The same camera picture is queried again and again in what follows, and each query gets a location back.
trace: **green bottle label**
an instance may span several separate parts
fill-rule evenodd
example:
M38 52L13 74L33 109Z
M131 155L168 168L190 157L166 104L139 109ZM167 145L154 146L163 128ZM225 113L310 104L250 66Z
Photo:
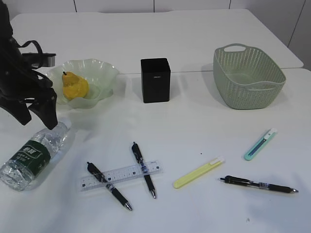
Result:
M45 146L30 140L11 159L25 166L36 177L49 163L51 156Z

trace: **pen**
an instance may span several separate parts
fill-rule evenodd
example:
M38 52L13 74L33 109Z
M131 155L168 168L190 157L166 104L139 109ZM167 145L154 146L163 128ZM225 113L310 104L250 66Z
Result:
M220 164L224 162L224 158L218 157L203 166L200 166L196 170L188 173L187 175L179 178L177 181L174 182L174 188L181 188L182 186L188 184L189 182L195 180L196 178L204 175L205 173L209 172L210 170L218 167Z
M225 178L220 178L220 180L224 181L225 183L236 184L236 185L247 186L247 187L257 187L260 189L282 192L282 193L298 193L299 192L297 189L294 189L294 188L279 186L279 185L270 184L270 183L255 183L247 179L242 179L242 178L233 177L233 176L226 176Z
M107 182L104 175L95 167L94 164L87 162L87 170L94 175L94 177L101 183ZM114 187L113 184L107 184L106 188L112 193L112 195L127 209L132 211L132 207L127 199Z
M137 143L133 143L132 145L132 151L135 155L135 158L137 160L137 163L139 163L141 165L141 171L142 173L147 173L148 172L148 168L146 167L146 165L144 164L144 160L142 158L141 152L139 150L139 147L137 145ZM150 175L144 175L145 181L147 183L149 192L151 193L151 195L156 198L156 189L154 187L154 184L152 183L151 177Z

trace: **pen grip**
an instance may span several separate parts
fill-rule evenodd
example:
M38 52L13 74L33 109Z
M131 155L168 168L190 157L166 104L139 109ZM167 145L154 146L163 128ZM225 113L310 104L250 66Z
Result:
M127 199L116 188L114 188L111 193L123 206L128 202Z
M145 175L144 178L147 183L149 191L155 190L155 187L154 187L154 184L152 183L150 175Z
M282 192L282 193L291 193L292 191L292 189L289 187L275 185L275 184L270 184L268 187L269 187L269 190L271 191L277 191L277 192Z

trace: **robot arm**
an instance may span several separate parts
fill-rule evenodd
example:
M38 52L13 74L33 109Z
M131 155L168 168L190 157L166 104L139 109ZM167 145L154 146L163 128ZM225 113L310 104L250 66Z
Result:
M57 95L52 81L35 69L51 65L55 54L43 53L36 41L20 46L12 36L9 11L0 0L0 107L23 125L31 120L31 110L52 129L57 125ZM18 48L31 43L38 53L21 54Z

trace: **white wall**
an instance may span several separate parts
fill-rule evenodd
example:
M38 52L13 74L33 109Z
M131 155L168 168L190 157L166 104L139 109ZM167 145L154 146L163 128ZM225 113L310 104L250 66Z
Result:
M231 9L250 10L286 46L305 0L232 0Z
M289 48L311 70L311 0L306 1Z
M155 12L229 9L230 0L155 0Z
M75 0L77 12L153 12L153 0Z
M20 13L75 12L73 0L3 0L7 4L10 18Z

